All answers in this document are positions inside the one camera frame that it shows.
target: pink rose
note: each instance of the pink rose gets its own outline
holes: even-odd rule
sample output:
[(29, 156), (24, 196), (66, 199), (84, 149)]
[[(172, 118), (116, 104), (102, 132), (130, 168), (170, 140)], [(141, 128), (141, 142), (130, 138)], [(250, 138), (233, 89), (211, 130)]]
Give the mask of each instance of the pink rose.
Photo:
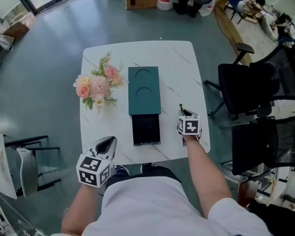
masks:
[(77, 91), (77, 95), (83, 99), (86, 99), (89, 97), (89, 87), (85, 87), (85, 86), (78, 87), (76, 88), (76, 91)]
[(122, 77), (118, 74), (117, 77), (113, 78), (113, 82), (114, 82), (116, 85), (121, 85), (121, 84), (122, 84)]
[(107, 65), (105, 68), (105, 75), (107, 76), (107, 78), (112, 80), (113, 78), (117, 77), (119, 74), (118, 74), (118, 70), (115, 67), (113, 67), (112, 65)]

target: marble table top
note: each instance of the marble table top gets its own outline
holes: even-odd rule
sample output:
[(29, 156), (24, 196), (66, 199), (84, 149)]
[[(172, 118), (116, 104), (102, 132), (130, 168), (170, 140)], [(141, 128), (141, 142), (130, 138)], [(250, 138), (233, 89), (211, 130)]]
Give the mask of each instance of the marble table top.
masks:
[(6, 196), (17, 199), (6, 157), (2, 134), (0, 134), (0, 147), (2, 150), (2, 156), (0, 157), (0, 192)]
[[(83, 52), (82, 75), (97, 69), (101, 57), (112, 52), (110, 64), (119, 67), (123, 86), (113, 92), (118, 107), (105, 106), (97, 114), (87, 110), (80, 99), (82, 150), (106, 136), (118, 140), (114, 164), (140, 164), (188, 157), (182, 137), (177, 132), (179, 104), (201, 117), (200, 144), (210, 151), (207, 108), (193, 46), (187, 41), (142, 41), (87, 48)], [(132, 120), (128, 114), (128, 68), (158, 66), (161, 109), (159, 115), (161, 144), (133, 146)]]

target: white bag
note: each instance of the white bag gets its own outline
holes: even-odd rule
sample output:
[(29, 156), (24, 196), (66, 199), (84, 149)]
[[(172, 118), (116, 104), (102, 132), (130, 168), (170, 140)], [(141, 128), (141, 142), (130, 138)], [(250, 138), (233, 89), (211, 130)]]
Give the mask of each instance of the white bag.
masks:
[(203, 4), (201, 9), (199, 10), (200, 15), (203, 16), (203, 17), (206, 17), (206, 16), (210, 15), (212, 10), (214, 9), (215, 1), (216, 0), (212, 0), (208, 4)]
[(15, 38), (7, 35), (0, 35), (0, 45), (7, 51), (12, 51), (13, 42)]

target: gray floor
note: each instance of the gray floor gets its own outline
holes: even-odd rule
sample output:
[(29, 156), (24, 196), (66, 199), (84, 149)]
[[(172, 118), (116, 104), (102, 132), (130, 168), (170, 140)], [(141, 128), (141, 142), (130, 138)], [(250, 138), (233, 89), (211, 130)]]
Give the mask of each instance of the gray floor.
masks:
[[(62, 181), (27, 199), (9, 199), (45, 233), (59, 232), (65, 209), (80, 186), (75, 172), (81, 153), (79, 98), (72, 84), (81, 71), (83, 50), (160, 38), (191, 41), (202, 80), (217, 82), (218, 65), (236, 58), (214, 14), (193, 19), (156, 8), (128, 11), (123, 0), (68, 0), (39, 14), (33, 28), (4, 59), (0, 77), (0, 133), (6, 134), (7, 140), (46, 134), (49, 139), (43, 145), (61, 147), (60, 151), (38, 152), (37, 163), (40, 171), (48, 172), (41, 178), (41, 184), (59, 177)], [(205, 88), (205, 97), (208, 109), (221, 100), (220, 93), (211, 88)], [(230, 123), (226, 107), (209, 118), (209, 156), (217, 164), (231, 158), (230, 131), (218, 128), (225, 123)], [(18, 188), (20, 161), (13, 150), (8, 149), (7, 153)], [(200, 210), (187, 158), (161, 165), (176, 173), (190, 202)], [(129, 168), (132, 173), (139, 171), (138, 165)], [(0, 203), (18, 233), (30, 227), (4, 202)]]

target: dark green box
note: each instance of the dark green box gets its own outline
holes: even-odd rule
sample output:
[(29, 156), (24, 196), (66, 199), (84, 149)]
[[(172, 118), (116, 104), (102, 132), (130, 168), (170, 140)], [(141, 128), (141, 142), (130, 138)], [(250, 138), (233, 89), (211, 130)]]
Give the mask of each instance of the dark green box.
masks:
[(129, 67), (129, 115), (161, 114), (157, 66)]
[(132, 117), (133, 144), (160, 144), (161, 97), (158, 67), (129, 67), (129, 115)]

